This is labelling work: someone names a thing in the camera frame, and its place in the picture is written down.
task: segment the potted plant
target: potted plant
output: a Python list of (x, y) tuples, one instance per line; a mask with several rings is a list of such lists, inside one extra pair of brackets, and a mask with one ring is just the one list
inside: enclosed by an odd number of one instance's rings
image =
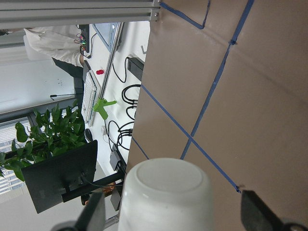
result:
[(0, 152), (0, 167), (13, 170), (17, 178), (25, 181), (21, 168), (84, 145), (85, 123), (81, 111), (72, 111), (76, 104), (77, 101), (65, 109), (65, 116), (62, 116), (63, 110), (58, 104), (43, 115), (34, 109), (38, 125), (32, 126), (30, 130), (27, 128), (29, 135), (21, 123), (16, 123), (17, 140), (25, 145), (17, 144), (14, 139), (11, 152)]

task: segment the green plastic object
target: green plastic object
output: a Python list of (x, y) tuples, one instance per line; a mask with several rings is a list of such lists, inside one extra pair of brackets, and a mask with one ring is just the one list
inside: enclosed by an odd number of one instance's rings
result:
[(108, 118), (108, 114), (104, 107), (112, 104), (116, 104), (116, 101), (108, 102), (106, 99), (98, 99), (96, 104), (93, 106), (93, 111), (99, 112), (103, 120), (106, 120)]

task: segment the white keyboard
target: white keyboard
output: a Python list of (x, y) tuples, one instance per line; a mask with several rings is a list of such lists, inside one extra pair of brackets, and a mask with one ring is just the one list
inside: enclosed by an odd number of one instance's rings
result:
[(93, 124), (94, 119), (94, 111), (93, 106), (97, 101), (98, 94), (100, 92), (100, 85), (95, 77), (95, 74), (92, 70), (87, 73), (86, 82), (84, 86), (83, 92), (83, 101), (82, 101), (82, 109), (81, 114), (86, 124), (89, 127)]

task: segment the blue tape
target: blue tape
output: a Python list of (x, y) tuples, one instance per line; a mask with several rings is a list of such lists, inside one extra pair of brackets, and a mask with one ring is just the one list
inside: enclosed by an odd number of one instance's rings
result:
[(210, 0), (208, 0), (208, 2), (207, 2), (206, 14), (205, 14), (205, 18), (204, 18), (204, 20), (203, 20), (202, 25), (199, 24), (199, 23), (197, 23), (196, 21), (194, 21), (194, 20), (191, 19), (190, 17), (188, 17), (188, 16), (187, 16), (186, 14), (184, 14), (183, 12), (178, 11), (178, 10), (172, 8), (171, 6), (165, 4), (164, 2), (161, 2), (161, 3), (160, 3), (160, 6), (163, 7), (163, 8), (165, 8), (166, 10), (168, 10), (168, 11), (170, 11), (170, 12), (176, 14), (177, 16), (181, 17), (182, 19), (186, 20), (187, 22), (189, 22), (190, 24), (194, 25), (196, 28), (198, 28), (198, 29), (201, 30), (201, 29), (203, 29), (203, 28), (205, 27), (205, 22), (206, 22), (206, 18), (207, 18), (207, 15), (208, 15), (208, 10), (209, 10), (209, 8), (210, 8), (210, 4), (211, 4), (211, 3), (210, 3)]
[[(196, 123), (195, 123), (195, 125), (194, 125), (194, 127), (193, 127), (193, 129), (192, 129), (192, 132), (191, 132), (191, 136), (192, 136), (192, 137), (195, 135), (195, 133), (196, 133), (198, 127), (199, 127), (199, 124), (200, 124), (200, 122), (201, 122), (201, 119), (202, 119), (202, 117), (203, 117), (203, 115), (204, 115), (204, 113), (205, 113), (205, 111), (206, 111), (206, 109), (207, 109), (207, 107), (208, 107), (208, 105), (209, 105), (210, 99), (211, 99), (211, 97), (212, 97), (212, 95), (213, 95), (213, 93), (214, 93), (214, 90), (215, 90), (215, 88), (216, 88), (216, 86), (217, 86), (217, 84), (218, 84), (218, 82), (219, 82), (219, 80), (220, 80), (220, 77), (221, 77), (222, 72), (223, 72), (224, 67), (225, 67), (226, 60), (227, 60), (228, 55), (229, 55), (230, 47), (231, 47), (231, 45), (234, 45), (234, 44), (236, 43), (237, 38), (238, 38), (238, 36), (239, 36), (239, 34), (240, 34), (240, 32), (241, 32), (243, 26), (244, 26), (244, 23), (245, 23), (245, 21), (246, 21), (246, 18), (247, 18), (247, 16), (248, 16), (248, 14), (249, 14), (249, 12), (250, 12), (250, 9), (251, 9), (251, 7), (252, 7), (253, 4), (254, 4), (254, 0), (248, 0), (247, 4), (246, 4), (246, 6), (245, 6), (245, 9), (244, 9), (244, 11), (243, 11), (243, 13), (242, 13), (242, 16), (241, 16), (241, 18), (240, 18), (240, 21), (239, 21), (239, 23), (238, 23), (238, 25), (237, 25), (237, 27), (236, 27), (236, 29), (235, 29), (235, 32), (234, 32), (234, 34), (233, 34), (233, 36), (232, 36), (232, 39), (231, 39), (230, 42), (229, 42), (227, 51), (226, 51), (226, 53), (225, 53), (225, 55), (224, 55), (224, 57), (223, 57), (223, 59), (222, 59), (222, 62), (221, 62), (221, 64), (220, 64), (220, 66), (219, 66), (219, 69), (218, 69), (217, 74), (216, 74), (216, 76), (215, 76), (215, 79), (214, 79), (214, 81), (213, 81), (213, 83), (212, 83), (212, 86), (211, 86), (211, 88), (210, 88), (210, 91), (209, 91), (209, 93), (208, 93), (208, 95), (207, 95), (207, 97), (206, 97), (205, 103), (203, 104), (202, 109), (201, 109), (201, 111), (200, 111), (200, 114), (199, 114), (199, 116), (198, 116), (198, 118), (197, 118), (197, 121), (196, 121)], [(187, 143), (186, 143), (186, 145), (185, 145), (185, 148), (184, 148), (184, 150), (183, 150), (183, 153), (182, 153), (182, 155), (181, 155), (181, 157), (180, 157), (181, 159), (184, 159), (184, 157), (185, 157), (185, 155), (186, 155), (186, 153), (187, 153), (187, 151), (188, 151), (190, 145), (191, 145), (191, 141), (188, 140)]]
[(145, 92), (152, 98), (152, 100), (162, 109), (165, 114), (176, 124), (176, 126), (185, 134), (185, 136), (202, 152), (202, 154), (214, 165), (214, 167), (224, 176), (225, 179), (236, 189), (237, 192), (240, 192), (238, 186), (232, 181), (232, 179), (219, 167), (219, 165), (206, 153), (205, 150), (191, 137), (191, 135), (175, 120), (175, 118), (163, 107), (163, 105), (147, 90), (147, 88), (141, 84), (141, 87)]
[(150, 158), (145, 154), (144, 150), (141, 148), (141, 146), (138, 144), (138, 142), (135, 140), (134, 137), (131, 137), (133, 139), (133, 141), (136, 143), (136, 145), (139, 147), (139, 149), (142, 151), (142, 153), (144, 154), (144, 156), (149, 160)]

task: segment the white shirt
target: white shirt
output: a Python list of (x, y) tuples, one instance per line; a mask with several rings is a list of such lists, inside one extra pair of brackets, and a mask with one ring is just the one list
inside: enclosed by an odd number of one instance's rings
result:
[(78, 42), (80, 29), (70, 26), (44, 26), (24, 29), (30, 46), (41, 53), (75, 66), (80, 63), (80, 44)]

